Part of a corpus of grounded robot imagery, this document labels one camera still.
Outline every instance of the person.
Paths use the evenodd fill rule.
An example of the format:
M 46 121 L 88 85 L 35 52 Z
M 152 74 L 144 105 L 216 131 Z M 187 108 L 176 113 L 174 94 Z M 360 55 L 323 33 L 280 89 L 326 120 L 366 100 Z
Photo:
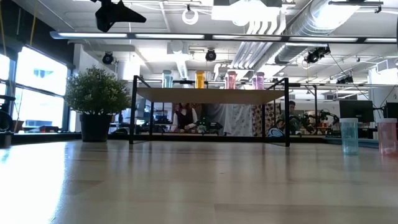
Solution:
M 296 102 L 290 100 L 289 101 L 289 117 L 292 117 L 292 116 L 297 117 L 297 115 L 294 113 L 295 107 L 296 107 Z M 282 127 L 285 124 L 285 113 L 284 112 L 279 116 L 279 119 L 281 119 L 282 121 L 280 121 L 278 123 L 278 127 Z M 291 118 L 289 121 L 289 124 L 290 124 L 291 132 L 296 132 L 300 129 L 300 121 L 297 120 L 296 118 Z
M 171 132 L 176 129 L 189 130 L 196 126 L 198 115 L 195 109 L 191 108 L 189 103 L 180 103 L 178 110 L 174 113 Z

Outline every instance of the computer monitor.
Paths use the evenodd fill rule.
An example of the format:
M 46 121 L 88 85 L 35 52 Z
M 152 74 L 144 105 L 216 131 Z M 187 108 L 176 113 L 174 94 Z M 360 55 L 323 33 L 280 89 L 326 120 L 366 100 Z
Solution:
M 340 118 L 358 118 L 358 122 L 373 122 L 373 102 L 367 100 L 340 100 Z
M 398 119 L 398 103 L 386 103 L 386 107 L 384 108 L 384 117 Z

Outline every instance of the man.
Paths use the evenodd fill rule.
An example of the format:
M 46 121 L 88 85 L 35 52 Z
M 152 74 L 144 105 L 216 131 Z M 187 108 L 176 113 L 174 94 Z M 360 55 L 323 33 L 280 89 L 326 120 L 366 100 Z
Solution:
M 294 101 L 290 100 L 290 101 L 289 101 L 289 116 L 290 116 L 290 117 L 292 117 L 292 116 L 297 116 L 297 115 L 294 113 L 295 107 L 296 107 L 296 103 L 295 103 Z M 282 113 L 282 114 L 279 116 L 279 119 L 281 119 L 282 121 L 280 121 L 280 122 L 278 123 L 278 125 L 277 125 L 278 128 L 282 127 L 282 126 L 285 124 L 285 113 Z M 291 131 L 291 132 L 295 133 L 296 131 L 300 130 L 300 126 L 301 126 L 301 125 L 300 125 L 300 121 L 299 121 L 299 120 L 297 120 L 297 119 L 295 119 L 295 118 L 291 118 L 289 124 L 290 124 L 290 131 Z

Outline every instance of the woman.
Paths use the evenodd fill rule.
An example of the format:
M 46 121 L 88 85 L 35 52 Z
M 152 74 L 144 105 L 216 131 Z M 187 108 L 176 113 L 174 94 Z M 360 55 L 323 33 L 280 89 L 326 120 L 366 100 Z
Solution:
M 197 121 L 198 115 L 195 109 L 191 108 L 189 103 L 180 103 L 178 110 L 174 113 L 171 132 L 174 132 L 177 128 L 184 130 L 194 128 Z

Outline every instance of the pink bottle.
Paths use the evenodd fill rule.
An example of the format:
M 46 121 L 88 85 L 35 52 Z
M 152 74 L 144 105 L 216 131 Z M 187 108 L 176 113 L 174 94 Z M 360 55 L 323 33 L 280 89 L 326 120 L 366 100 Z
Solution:
M 397 119 L 384 118 L 377 122 L 380 154 L 397 154 Z
M 225 88 L 233 90 L 236 88 L 236 72 L 227 72 L 225 76 Z
M 257 72 L 253 78 L 253 89 L 254 90 L 263 90 L 264 89 L 264 72 Z

